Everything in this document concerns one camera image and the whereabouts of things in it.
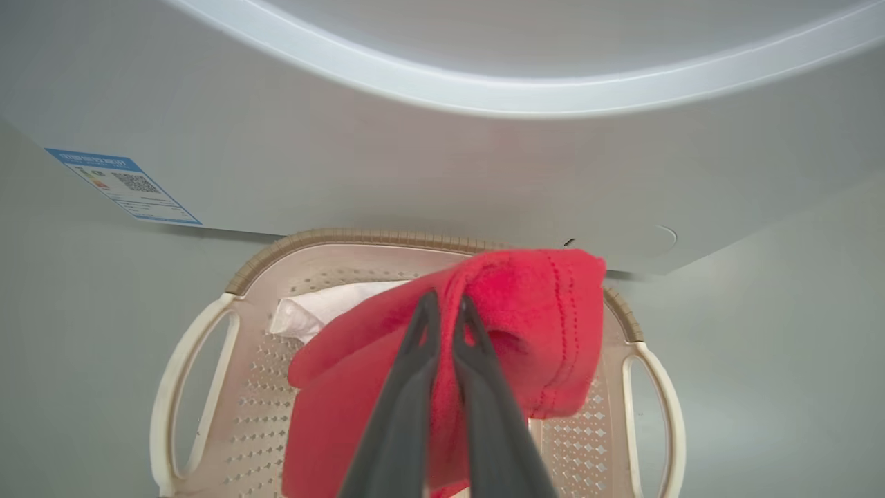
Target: gray floor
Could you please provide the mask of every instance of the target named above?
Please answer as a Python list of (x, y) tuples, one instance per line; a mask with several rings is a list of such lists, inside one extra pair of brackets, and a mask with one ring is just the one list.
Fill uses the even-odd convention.
[[(0, 493), (156, 496), (147, 436), (166, 360), (274, 237), (136, 222), (5, 123), (0, 151)], [(879, 175), (669, 276), (611, 280), (680, 394), (682, 496), (882, 495), (883, 214)], [(652, 401), (640, 382), (649, 496)]]

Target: white towel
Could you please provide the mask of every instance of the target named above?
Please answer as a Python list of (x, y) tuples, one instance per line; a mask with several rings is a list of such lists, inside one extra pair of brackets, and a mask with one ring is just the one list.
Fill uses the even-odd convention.
[(283, 298), (273, 314), (270, 332), (288, 338), (310, 342), (327, 323), (336, 316), (349, 311), (357, 304), (405, 284), (396, 282), (360, 282), (329, 287), (292, 298)]

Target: blue sticker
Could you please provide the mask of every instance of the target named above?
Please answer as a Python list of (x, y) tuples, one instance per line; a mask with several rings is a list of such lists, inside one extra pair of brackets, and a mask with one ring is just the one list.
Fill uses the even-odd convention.
[(56, 149), (46, 152), (139, 220), (202, 225), (130, 158)]

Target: qr code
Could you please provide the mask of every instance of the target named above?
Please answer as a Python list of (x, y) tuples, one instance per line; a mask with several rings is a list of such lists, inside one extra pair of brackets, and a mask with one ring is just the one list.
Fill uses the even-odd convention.
[(160, 191), (157, 190), (148, 180), (141, 175), (128, 175), (126, 173), (111, 173), (117, 177), (118, 180), (123, 182), (124, 185), (128, 187), (131, 191), (136, 192), (150, 192), (153, 194), (159, 194)]

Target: basket handle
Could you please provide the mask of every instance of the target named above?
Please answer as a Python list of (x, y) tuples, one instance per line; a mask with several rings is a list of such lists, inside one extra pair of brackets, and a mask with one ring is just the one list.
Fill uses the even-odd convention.
[(230, 354), (233, 351), (233, 339), (239, 329), (239, 316), (236, 313), (231, 315), (230, 329), (221, 351), (219, 366), (212, 380), (203, 416), (200, 418), (200, 427), (197, 430), (198, 435), (191, 450), (188, 466), (183, 473), (179, 472), (173, 450), (175, 416), (181, 400), (181, 390), (184, 388), (184, 382), (188, 378), (196, 355), (218, 322), (233, 312), (231, 304), (235, 299), (234, 294), (225, 292), (194, 319), (175, 347), (163, 372), (157, 390), (157, 398), (154, 400), (154, 409), (150, 416), (150, 469), (153, 472), (154, 480), (159, 485), (160, 496), (174, 496), (176, 484), (196, 468), (203, 455), (208, 426), (212, 421), (212, 414), (218, 401), (218, 394), (224, 380), (224, 371), (227, 369), (227, 360), (230, 359)]
[(664, 365), (658, 360), (644, 342), (631, 343), (634, 354), (624, 361), (624, 405), (627, 409), (627, 451), (630, 459), (630, 476), (635, 496), (643, 496), (642, 483), (639, 480), (639, 458), (636, 453), (635, 427), (633, 424), (633, 394), (630, 386), (630, 366), (638, 359), (648, 372), (651, 381), (658, 391), (658, 401), (664, 414), (666, 427), (666, 462), (664, 475), (658, 491), (658, 498), (677, 498), (682, 488), (685, 475), (685, 420), (682, 408), (673, 383), (667, 376)]

